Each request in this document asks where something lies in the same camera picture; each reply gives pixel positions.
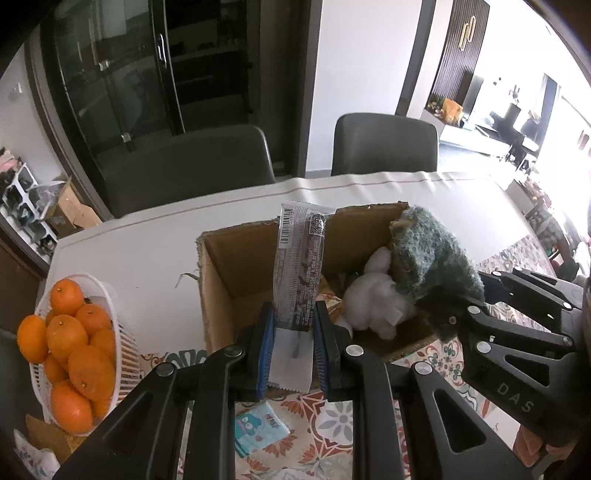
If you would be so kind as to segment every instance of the das logo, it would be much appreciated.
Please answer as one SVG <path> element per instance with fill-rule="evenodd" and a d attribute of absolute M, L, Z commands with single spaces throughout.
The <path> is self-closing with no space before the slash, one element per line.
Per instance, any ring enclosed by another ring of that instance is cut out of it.
<path fill-rule="evenodd" d="M 521 406 L 521 410 L 524 413 L 528 413 L 532 407 L 534 406 L 534 403 L 532 401 L 526 401 L 525 403 L 520 403 L 520 399 L 521 399 L 521 394 L 520 393 L 515 393 L 515 394 L 510 394 L 509 393 L 509 385 L 507 385 L 506 383 L 502 383 L 499 385 L 499 388 L 496 389 L 496 392 L 500 395 L 502 395 L 503 397 L 508 397 L 510 402 L 513 402 L 515 405 L 517 405 L 518 407 Z"/>

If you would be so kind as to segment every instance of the barcode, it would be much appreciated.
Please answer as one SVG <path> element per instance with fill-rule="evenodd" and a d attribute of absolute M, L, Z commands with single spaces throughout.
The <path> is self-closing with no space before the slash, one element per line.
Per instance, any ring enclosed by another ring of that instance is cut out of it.
<path fill-rule="evenodd" d="M 292 208 L 284 208 L 281 214 L 281 229 L 279 231 L 279 247 L 286 247 L 290 243 Z"/>

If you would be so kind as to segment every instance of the patterned tablecloth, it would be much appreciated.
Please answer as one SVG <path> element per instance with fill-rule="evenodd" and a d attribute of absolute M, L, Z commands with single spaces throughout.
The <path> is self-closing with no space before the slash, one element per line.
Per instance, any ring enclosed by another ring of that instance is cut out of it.
<path fill-rule="evenodd" d="M 477 265 L 477 268 L 490 273 L 493 270 L 511 271 L 516 266 L 554 276 L 554 271 L 538 239 L 533 235 L 526 236 L 490 257 Z M 491 306 L 491 313 L 508 322 L 536 329 L 542 328 L 522 313 L 504 304 Z M 160 362 L 168 361 L 179 367 L 186 367 L 203 362 L 205 357 L 206 352 L 203 350 L 143 355 L 142 374 L 147 374 Z M 481 417 L 487 417 L 496 409 L 488 399 L 462 380 L 464 362 L 462 346 L 457 339 L 446 343 L 437 340 L 397 363 L 409 367 L 421 360 L 431 363 Z M 237 480 L 351 479 L 353 461 L 351 402 L 327 402 L 320 391 L 307 395 L 284 395 L 268 401 L 276 415 L 288 426 L 290 434 L 250 456 L 245 458 L 236 456 Z M 237 404 L 236 413 L 252 405 Z M 397 420 L 405 473 L 410 477 L 400 411 L 397 411 Z M 187 424 L 189 422 L 190 414 L 187 416 Z M 180 474 L 183 461 L 184 458 L 179 460 Z"/>

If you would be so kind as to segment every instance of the dining table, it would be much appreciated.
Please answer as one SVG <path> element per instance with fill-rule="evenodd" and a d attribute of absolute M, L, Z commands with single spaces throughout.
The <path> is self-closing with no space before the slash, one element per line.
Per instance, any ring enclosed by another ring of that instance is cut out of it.
<path fill-rule="evenodd" d="M 186 367 L 207 357 L 197 282 L 196 239 L 207 231 L 276 218 L 284 201 L 332 207 L 408 202 L 428 208 L 458 239 L 479 270 L 515 266 L 554 276 L 539 241 L 506 193 L 480 173 L 395 173 L 293 178 L 280 183 L 197 197 L 141 212 L 58 241 L 46 288 L 59 279 L 88 273 L 113 293 L 117 315 L 131 328 L 141 354 L 142 375 L 161 362 Z M 541 328 L 504 304 L 491 306 L 502 320 Z M 457 339 L 439 340 L 397 361 L 427 361 L 511 445 L 518 424 L 462 381 Z M 322 392 L 267 399 L 289 429 L 283 439 L 236 457 L 239 480 L 349 480 L 352 477 L 352 409 L 330 403 Z M 237 404 L 236 413 L 252 408 Z M 396 415 L 401 420 L 400 411 Z M 405 474 L 410 466 L 399 428 Z M 178 471 L 183 470 L 183 455 Z"/>

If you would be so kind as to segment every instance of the white plush bunny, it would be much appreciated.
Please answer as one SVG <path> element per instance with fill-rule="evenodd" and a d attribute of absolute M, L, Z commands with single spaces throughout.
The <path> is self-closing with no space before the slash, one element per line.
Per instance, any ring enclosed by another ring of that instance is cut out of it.
<path fill-rule="evenodd" d="M 416 308 L 395 289 L 387 274 L 391 253 L 386 247 L 374 252 L 343 296 L 344 310 L 337 323 L 355 330 L 370 328 L 383 340 L 396 336 L 396 325 L 416 314 Z"/>

